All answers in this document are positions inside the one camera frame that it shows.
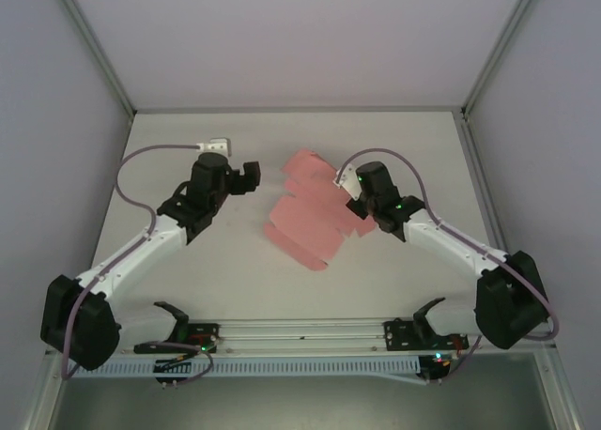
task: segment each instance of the pink fabric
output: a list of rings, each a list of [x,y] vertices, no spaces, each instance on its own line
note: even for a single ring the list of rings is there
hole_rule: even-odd
[[[350,196],[334,186],[336,170],[308,149],[299,150],[282,168],[290,176],[285,195],[270,213],[266,236],[311,270],[323,270],[353,230],[364,236],[376,228],[347,209]]]

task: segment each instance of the white wall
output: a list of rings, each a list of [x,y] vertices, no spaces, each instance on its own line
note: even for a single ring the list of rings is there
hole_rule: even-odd
[[[601,428],[601,7],[540,0],[473,113],[513,248],[537,260],[586,428]]]
[[[33,389],[48,283],[91,262],[127,118],[57,0],[0,0],[0,416]]]
[[[460,105],[516,0],[78,0],[134,105]]]

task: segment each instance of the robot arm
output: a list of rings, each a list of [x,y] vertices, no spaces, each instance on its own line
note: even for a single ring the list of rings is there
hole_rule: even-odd
[[[544,296],[538,270],[527,254],[509,255],[470,238],[438,216],[433,219],[422,200],[399,194],[381,162],[368,162],[356,170],[350,166],[339,184],[353,198],[347,207],[355,214],[363,219],[373,216],[385,233],[442,258],[475,291],[460,300],[436,298],[418,310],[413,327],[422,339],[482,334],[495,346],[509,348],[547,319],[543,304],[492,260],[516,270]]]
[[[258,162],[245,163],[244,174],[230,167],[225,156],[229,155],[229,141],[211,141],[199,147],[206,151],[194,163],[190,180],[180,184],[157,209],[154,224],[78,278],[61,275],[48,287],[41,339],[61,351],[74,303],[89,290],[77,310],[69,345],[70,357],[85,369],[98,368],[122,347],[181,339],[188,317],[174,306],[157,302],[145,310],[119,315],[118,304],[154,264],[209,227],[228,195],[253,192],[259,185]]]

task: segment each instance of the pink cloth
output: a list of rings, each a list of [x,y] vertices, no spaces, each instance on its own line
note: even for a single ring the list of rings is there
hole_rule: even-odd
[[[346,204],[348,193],[333,184],[336,170],[308,149],[299,150],[282,168],[289,175],[283,196],[270,213],[264,232],[275,245],[311,270],[323,270],[353,230],[359,236],[376,228]]]

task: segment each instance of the white table surface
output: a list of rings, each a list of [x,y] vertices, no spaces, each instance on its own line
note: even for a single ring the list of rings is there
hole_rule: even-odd
[[[234,168],[260,161],[257,192],[229,197],[213,225],[190,246],[158,264],[126,298],[128,305],[166,300],[192,319],[312,319],[408,316],[434,297],[473,293],[435,256],[379,230],[346,240],[321,272],[299,265],[263,234],[285,193],[280,172],[298,149],[310,148],[335,167],[352,153],[383,146],[403,153],[422,174],[434,210],[487,242],[468,166],[449,112],[137,115],[126,152],[153,144],[195,144],[226,136]],[[190,176],[192,150],[162,150],[131,161],[120,174],[126,193],[158,207]],[[417,182],[387,155],[401,194]],[[147,224],[144,211],[114,194],[95,263]]]

